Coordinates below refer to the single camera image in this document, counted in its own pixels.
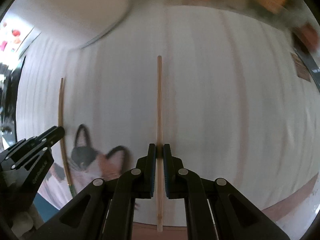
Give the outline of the plain wooden chopstick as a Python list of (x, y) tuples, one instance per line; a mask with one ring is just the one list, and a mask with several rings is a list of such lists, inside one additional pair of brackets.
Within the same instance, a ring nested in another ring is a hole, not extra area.
[(157, 57), (157, 231), (163, 231), (163, 127), (162, 127), (162, 57)]

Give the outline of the cat print cloth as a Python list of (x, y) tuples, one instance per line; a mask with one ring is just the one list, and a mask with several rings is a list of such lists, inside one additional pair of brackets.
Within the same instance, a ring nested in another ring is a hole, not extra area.
[[(38, 193), (56, 209), (61, 209), (73, 194), (67, 182), (61, 146), (52, 149), (54, 162), (49, 169)], [(132, 152), (128, 147), (118, 145), (108, 151), (93, 146), (89, 128), (80, 124), (73, 140), (71, 153), (67, 156), (74, 194), (80, 193), (97, 178), (105, 181), (117, 179), (132, 168)]]

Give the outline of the striped beige table mat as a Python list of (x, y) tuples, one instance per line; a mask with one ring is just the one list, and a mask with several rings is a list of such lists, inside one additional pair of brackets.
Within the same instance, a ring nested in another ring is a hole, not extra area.
[(289, 30), (209, 7), (139, 4), (112, 33), (67, 51), (44, 35), (30, 46), (17, 101), (17, 136), (63, 124), (72, 149), (85, 124), (106, 153), (133, 160), (156, 140), (162, 57), (163, 141), (186, 168), (229, 180), (261, 209), (319, 175), (319, 91), (297, 76)]

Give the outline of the fruit sticker sheet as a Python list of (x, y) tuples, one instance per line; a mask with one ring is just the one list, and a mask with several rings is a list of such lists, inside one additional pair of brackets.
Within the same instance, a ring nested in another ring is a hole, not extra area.
[(15, 52), (21, 43), (21, 32), (12, 29), (6, 22), (1, 23), (1, 51)]

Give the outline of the white ceramic utensil holder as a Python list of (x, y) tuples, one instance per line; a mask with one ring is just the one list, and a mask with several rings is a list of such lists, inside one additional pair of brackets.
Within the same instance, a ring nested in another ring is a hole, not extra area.
[(68, 48), (83, 48), (109, 33), (130, 0), (15, 0), (10, 11)]

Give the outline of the brown paper label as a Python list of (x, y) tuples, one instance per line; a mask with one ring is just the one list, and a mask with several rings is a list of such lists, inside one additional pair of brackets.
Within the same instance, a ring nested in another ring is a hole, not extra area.
[(310, 73), (302, 60), (294, 53), (291, 53), (291, 56), (295, 64), (297, 76), (301, 79), (311, 82)]

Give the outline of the black knife blade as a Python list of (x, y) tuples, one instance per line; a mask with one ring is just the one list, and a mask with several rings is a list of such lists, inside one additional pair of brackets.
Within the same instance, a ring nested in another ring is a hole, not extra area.
[(307, 70), (309, 71), (311, 77), (313, 78), (316, 86), (320, 89), (319, 86), (319, 65), (313, 59), (312, 55), (308, 51), (307, 47), (300, 40), (300, 38), (295, 34), (291, 33), (293, 38), (293, 47), (294, 51), (301, 59), (301, 61), (305, 64)]

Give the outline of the red round object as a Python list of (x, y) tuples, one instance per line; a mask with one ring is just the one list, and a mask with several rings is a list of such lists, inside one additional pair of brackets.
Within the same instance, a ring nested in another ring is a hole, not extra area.
[(310, 23), (300, 28), (300, 39), (309, 51), (316, 51), (319, 46), (319, 35)]

